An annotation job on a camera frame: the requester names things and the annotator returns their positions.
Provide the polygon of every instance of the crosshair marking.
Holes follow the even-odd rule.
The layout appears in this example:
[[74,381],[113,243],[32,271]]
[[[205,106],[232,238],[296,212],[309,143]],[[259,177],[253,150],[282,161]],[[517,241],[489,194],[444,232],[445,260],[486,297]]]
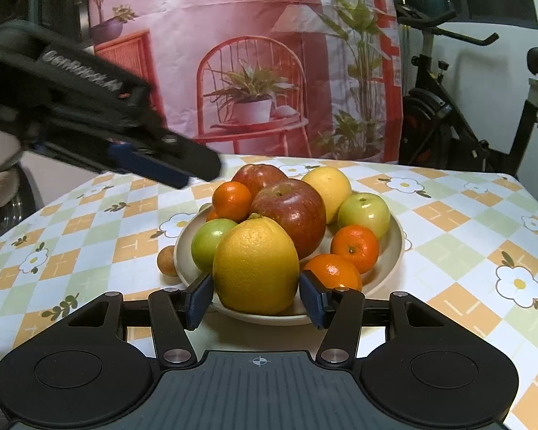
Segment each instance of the crosshair marking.
[[270,360],[265,359],[265,357],[256,357],[253,360],[250,360],[250,362],[253,362],[256,366],[260,367],[261,365],[265,365],[267,362],[270,362]]

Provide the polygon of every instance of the bike handlebar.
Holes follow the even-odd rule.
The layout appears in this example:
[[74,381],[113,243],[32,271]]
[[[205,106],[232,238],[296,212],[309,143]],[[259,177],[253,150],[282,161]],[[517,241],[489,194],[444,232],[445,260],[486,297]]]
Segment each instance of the bike handlebar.
[[456,32],[447,31],[439,27],[431,29],[431,32],[434,35],[444,35],[450,37],[451,39],[460,40],[461,42],[471,43],[472,45],[478,45],[479,47],[488,47],[497,41],[500,36],[497,33],[494,33],[485,39],[475,39],[474,37],[468,37],[467,35],[457,34]]
[[456,18],[456,11],[447,11],[436,18],[408,18],[406,16],[401,16],[398,18],[399,24],[409,25],[415,29],[425,29],[428,27],[437,27],[438,25],[444,24],[454,18]]
[[460,40],[462,42],[471,43],[472,45],[478,45],[479,47],[487,47],[497,41],[500,36],[497,33],[485,38],[484,40],[475,39],[474,37],[468,37],[467,35],[457,34],[455,32],[447,31],[437,27],[440,24],[444,24],[457,16],[456,11],[450,9],[442,15],[434,18],[429,18],[425,14],[417,11],[414,8],[408,6],[395,4],[396,12],[399,15],[397,22],[399,24],[408,25],[414,29],[419,29],[434,35],[444,35],[451,39]]

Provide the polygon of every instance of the yellow-green apple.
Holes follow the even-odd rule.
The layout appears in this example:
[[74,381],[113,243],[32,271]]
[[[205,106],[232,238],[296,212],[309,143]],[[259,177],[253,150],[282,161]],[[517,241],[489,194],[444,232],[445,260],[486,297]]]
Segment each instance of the yellow-green apple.
[[380,240],[388,232],[391,211],[380,195],[354,193],[341,204],[337,221],[339,228],[348,225],[364,226]]
[[211,273],[213,258],[221,240],[237,226],[227,218],[217,218],[205,223],[197,230],[192,240],[192,259],[202,272]]

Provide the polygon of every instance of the checkered tablecloth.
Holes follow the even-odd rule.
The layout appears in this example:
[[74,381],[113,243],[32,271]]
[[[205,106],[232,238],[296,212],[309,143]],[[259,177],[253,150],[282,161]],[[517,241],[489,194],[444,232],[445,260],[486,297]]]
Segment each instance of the checkered tablecloth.
[[[506,424],[538,430],[538,203],[509,176],[387,164],[225,156],[224,179],[245,163],[288,176],[334,166],[361,192],[382,194],[407,235],[388,290],[408,291],[511,357],[520,388]],[[211,201],[222,179],[174,190],[135,175],[98,176],[0,239],[0,358],[53,321],[106,291],[147,298],[178,277],[156,255]],[[190,339],[205,349],[317,349],[311,326],[265,327],[212,312]],[[153,354],[148,329],[129,340]],[[384,340],[364,330],[359,355]]]

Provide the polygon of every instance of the fruit bowl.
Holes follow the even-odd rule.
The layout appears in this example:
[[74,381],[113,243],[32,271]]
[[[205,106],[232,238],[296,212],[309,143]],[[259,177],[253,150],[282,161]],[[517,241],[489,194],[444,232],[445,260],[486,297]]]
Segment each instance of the fruit bowl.
[[[189,286],[195,280],[201,271],[193,263],[191,254],[192,239],[197,230],[205,223],[209,207],[201,209],[201,211],[183,228],[181,234],[177,238],[173,259],[177,274],[185,286]],[[304,260],[314,257],[317,254],[329,253],[331,239],[333,238],[335,228],[329,225],[320,246],[317,250]],[[405,253],[405,235],[399,221],[391,215],[391,223],[388,233],[380,241],[379,260],[374,265],[373,269],[368,273],[363,274],[363,293],[368,297],[374,297],[377,292],[386,282],[394,275],[400,260]],[[219,297],[214,293],[212,307],[227,316],[238,320],[247,321],[248,323],[257,323],[261,325],[274,326],[293,326],[304,325],[311,323],[305,313],[305,308],[299,297],[299,292],[293,301],[293,304],[285,309],[279,315],[253,315],[236,312],[227,309],[219,301]]]

